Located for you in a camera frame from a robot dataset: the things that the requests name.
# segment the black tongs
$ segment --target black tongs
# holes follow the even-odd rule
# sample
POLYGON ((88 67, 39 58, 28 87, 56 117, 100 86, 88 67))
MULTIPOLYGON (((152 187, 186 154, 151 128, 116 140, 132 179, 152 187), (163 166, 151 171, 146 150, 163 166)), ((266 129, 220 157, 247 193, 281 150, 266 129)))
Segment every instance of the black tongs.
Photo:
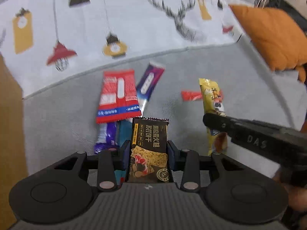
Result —
POLYGON ((284 181, 295 186, 307 184, 307 134, 291 128, 265 123, 222 117, 207 113, 204 124, 231 137, 231 142, 279 163, 284 170, 284 181))

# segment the yellow lamp print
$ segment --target yellow lamp print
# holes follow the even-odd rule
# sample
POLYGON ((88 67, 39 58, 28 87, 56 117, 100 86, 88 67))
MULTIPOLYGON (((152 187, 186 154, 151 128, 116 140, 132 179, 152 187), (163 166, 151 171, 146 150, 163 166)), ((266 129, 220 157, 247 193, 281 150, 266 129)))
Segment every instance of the yellow lamp print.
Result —
POLYGON ((112 58, 125 56, 128 47, 125 43, 120 42, 116 35, 109 34, 106 38, 106 45, 103 47, 103 53, 112 58))
POLYGON ((205 5, 205 1, 204 0, 197 0, 197 1, 198 1, 199 9, 201 11, 201 18, 203 20, 211 20, 212 17, 208 13, 208 10, 205 5))
POLYGON ((13 19, 15 53, 19 54, 33 46, 32 13, 21 8, 13 19))

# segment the purple snack wrapper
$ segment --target purple snack wrapper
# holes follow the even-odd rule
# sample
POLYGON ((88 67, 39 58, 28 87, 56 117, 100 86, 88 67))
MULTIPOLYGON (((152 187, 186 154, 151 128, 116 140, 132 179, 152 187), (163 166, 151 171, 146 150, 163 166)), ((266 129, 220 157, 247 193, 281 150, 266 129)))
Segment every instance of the purple snack wrapper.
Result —
POLYGON ((102 150, 119 147, 117 144, 118 129, 118 122, 100 124, 98 139, 94 146, 95 154, 102 150))
MULTIPOLYGON (((142 116, 146 104, 149 101, 151 94, 164 71, 164 67, 160 66, 159 64, 149 62, 145 73, 143 74, 138 85, 136 86, 136 95, 138 97, 139 107, 140 111, 142 112, 142 116)), ((132 123, 132 118, 128 118, 126 120, 132 123)))

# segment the finger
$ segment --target finger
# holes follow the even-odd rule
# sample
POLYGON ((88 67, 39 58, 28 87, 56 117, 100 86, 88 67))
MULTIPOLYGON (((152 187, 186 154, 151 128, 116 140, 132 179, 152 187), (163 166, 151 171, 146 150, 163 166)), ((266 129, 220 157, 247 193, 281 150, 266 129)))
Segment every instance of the finger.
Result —
POLYGON ((289 206, 299 212, 307 211, 307 189, 283 184, 289 196, 289 206))
POLYGON ((306 230, 307 229, 307 215, 303 216, 301 219, 300 219, 300 222, 299 222, 299 230, 306 230))
POLYGON ((280 176, 281 176, 281 170, 278 169, 272 179, 276 182, 280 182, 280 176))

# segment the wooden panel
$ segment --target wooden panel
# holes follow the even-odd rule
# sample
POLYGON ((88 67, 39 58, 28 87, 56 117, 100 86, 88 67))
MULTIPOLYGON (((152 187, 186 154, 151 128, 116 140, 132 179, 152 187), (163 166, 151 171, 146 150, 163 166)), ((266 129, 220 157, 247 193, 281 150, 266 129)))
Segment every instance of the wooden panel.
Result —
POLYGON ((22 90, 0 54, 0 230, 15 221, 9 192, 27 176, 24 151, 22 90))

